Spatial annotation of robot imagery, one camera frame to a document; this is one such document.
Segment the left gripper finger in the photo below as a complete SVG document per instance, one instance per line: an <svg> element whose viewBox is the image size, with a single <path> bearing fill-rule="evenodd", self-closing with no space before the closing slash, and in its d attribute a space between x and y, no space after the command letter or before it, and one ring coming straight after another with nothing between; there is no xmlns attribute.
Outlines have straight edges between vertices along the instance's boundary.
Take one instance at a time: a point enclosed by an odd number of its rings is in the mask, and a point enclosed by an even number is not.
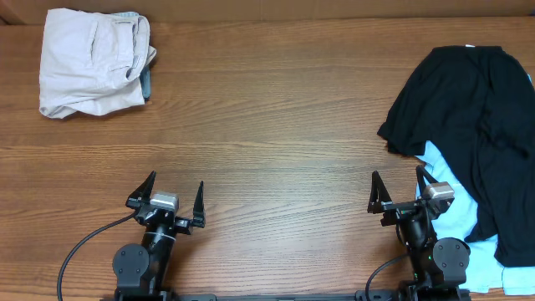
<svg viewBox="0 0 535 301"><path fill-rule="evenodd" d="M206 213L204 207L204 182L201 181L197 190L196 200L193 207L192 226L204 228L206 225Z"/></svg>
<svg viewBox="0 0 535 301"><path fill-rule="evenodd" d="M129 202L148 202L155 183L156 171L152 171L147 178L129 196Z"/></svg>

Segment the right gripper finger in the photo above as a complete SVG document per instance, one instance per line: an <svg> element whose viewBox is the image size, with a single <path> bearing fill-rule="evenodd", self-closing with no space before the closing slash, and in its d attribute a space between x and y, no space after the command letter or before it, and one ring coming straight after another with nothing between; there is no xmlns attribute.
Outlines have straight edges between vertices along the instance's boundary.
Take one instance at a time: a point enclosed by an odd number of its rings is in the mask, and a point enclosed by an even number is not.
<svg viewBox="0 0 535 301"><path fill-rule="evenodd" d="M417 185L419 193L422 195L423 191L429 184L437 183L437 180L425 169L423 165L419 165L415 168Z"/></svg>
<svg viewBox="0 0 535 301"><path fill-rule="evenodd" d="M382 213L389 210L392 205L392 199L379 172L374 171L372 173L371 192L367 212Z"/></svg>

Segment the black t-shirt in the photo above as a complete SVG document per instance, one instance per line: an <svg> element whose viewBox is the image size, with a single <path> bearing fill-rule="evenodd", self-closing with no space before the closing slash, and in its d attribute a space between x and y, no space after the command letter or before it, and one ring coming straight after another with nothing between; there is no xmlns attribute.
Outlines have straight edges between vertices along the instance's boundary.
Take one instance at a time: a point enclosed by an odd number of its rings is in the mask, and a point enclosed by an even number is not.
<svg viewBox="0 0 535 301"><path fill-rule="evenodd" d="M499 46L445 46L407 79L378 130L388 150L442 154L477 202L467 242L497 237L497 261L534 264L534 88Z"/></svg>

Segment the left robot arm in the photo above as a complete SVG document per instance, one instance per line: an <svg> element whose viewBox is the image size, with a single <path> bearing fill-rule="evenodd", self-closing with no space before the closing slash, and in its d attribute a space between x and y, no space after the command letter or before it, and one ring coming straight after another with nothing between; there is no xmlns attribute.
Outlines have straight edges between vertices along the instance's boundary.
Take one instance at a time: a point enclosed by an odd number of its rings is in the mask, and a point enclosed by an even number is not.
<svg viewBox="0 0 535 301"><path fill-rule="evenodd" d="M176 194L152 191L155 178L153 171L125 203L145 232L141 243L126 244L114 256L115 300L177 300L174 290L164 286L176 236L191 235L195 227L206 225L203 182L197 190L192 217L186 218L176 215L179 208Z"/></svg>

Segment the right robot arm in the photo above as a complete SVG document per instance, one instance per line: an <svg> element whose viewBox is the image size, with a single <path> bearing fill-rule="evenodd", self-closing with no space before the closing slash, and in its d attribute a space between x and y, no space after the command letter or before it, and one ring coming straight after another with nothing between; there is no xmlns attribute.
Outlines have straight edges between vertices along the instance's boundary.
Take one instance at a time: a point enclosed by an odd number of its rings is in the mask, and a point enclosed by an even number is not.
<svg viewBox="0 0 535 301"><path fill-rule="evenodd" d="M420 195L412 202L395 203L378 171L372 173L367 212L380 214L383 227L394 226L406 254L376 268L369 276L364 298L395 301L469 300L470 293L461 289L466 281L471 249L454 237L438 238L432 222L446 213L454 197L453 188L439 182L423 166L415 168ZM372 290L373 279L385 268L409 259L413 278L402 281L396 290Z"/></svg>

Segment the light blue t-shirt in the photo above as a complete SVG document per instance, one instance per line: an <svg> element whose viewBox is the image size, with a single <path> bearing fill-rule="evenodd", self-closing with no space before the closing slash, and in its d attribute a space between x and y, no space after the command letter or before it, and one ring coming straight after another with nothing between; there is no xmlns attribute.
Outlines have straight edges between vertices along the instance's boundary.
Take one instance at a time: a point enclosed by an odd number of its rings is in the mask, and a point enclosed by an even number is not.
<svg viewBox="0 0 535 301"><path fill-rule="evenodd" d="M441 215L432 225L439 238L463 239L477 222L478 205L466 188L456 178L439 148L431 141L425 143L425 153L418 157L425 163L425 170L438 181L446 181L455 191L452 209ZM506 268L495 259L498 236L480 242L471 242L467 280L462 288L474 293L487 293L492 288L502 288L506 295L528 296L534 294L534 267Z"/></svg>

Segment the beige folded trousers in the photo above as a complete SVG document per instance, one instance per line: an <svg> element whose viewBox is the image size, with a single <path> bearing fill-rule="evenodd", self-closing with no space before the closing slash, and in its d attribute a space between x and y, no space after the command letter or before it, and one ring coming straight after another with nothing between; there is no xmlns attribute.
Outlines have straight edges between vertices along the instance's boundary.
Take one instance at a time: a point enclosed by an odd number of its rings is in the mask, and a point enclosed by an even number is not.
<svg viewBox="0 0 535 301"><path fill-rule="evenodd" d="M140 73L155 55L150 23L140 14L50 9L43 31L39 111L63 119L143 105Z"/></svg>

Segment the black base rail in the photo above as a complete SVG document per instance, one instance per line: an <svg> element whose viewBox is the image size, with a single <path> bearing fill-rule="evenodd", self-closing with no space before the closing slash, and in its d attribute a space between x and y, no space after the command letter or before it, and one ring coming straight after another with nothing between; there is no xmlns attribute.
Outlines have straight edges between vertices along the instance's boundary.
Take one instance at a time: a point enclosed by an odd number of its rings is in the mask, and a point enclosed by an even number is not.
<svg viewBox="0 0 535 301"><path fill-rule="evenodd" d="M176 293L164 294L163 296L138 296L123 297L118 293L113 296L105 296L102 301L123 301L123 300L171 300L171 301L395 301L409 300L408 297L401 297L395 290L371 290L369 298L364 290L356 293L328 293L328 294L282 294L282 295L248 295L248 296L216 296L215 294L187 294L178 295Z"/></svg>

